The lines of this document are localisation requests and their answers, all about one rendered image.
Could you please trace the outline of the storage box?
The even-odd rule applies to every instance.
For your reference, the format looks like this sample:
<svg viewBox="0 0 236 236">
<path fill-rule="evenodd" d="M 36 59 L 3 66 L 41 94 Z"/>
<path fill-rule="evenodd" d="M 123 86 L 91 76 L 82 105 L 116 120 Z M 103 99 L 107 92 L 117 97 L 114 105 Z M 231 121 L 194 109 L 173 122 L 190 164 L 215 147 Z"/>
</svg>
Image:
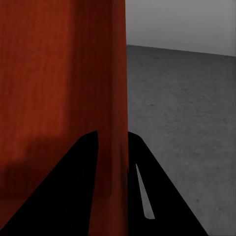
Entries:
<svg viewBox="0 0 236 236">
<path fill-rule="evenodd" d="M 93 131 L 88 236 L 128 236 L 125 0 L 0 0 L 0 231 Z"/>
</svg>

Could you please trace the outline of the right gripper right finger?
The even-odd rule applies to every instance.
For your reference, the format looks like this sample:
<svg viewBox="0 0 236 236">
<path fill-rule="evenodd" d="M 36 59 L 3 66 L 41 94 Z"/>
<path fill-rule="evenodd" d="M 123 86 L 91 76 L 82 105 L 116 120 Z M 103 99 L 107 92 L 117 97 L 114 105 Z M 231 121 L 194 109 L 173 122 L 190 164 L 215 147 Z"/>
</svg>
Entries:
<svg viewBox="0 0 236 236">
<path fill-rule="evenodd" d="M 128 132 L 128 236 L 208 236 L 144 140 Z M 144 215 L 138 166 L 155 219 Z"/>
</svg>

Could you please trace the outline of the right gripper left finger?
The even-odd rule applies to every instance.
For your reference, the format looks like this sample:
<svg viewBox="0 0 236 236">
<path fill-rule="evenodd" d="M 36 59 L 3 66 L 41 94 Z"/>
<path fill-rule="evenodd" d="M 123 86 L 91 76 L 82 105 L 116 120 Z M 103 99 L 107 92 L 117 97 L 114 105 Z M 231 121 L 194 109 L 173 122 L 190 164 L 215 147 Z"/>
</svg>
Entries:
<svg viewBox="0 0 236 236">
<path fill-rule="evenodd" d="M 78 139 L 0 236 L 88 236 L 98 132 Z"/>
</svg>

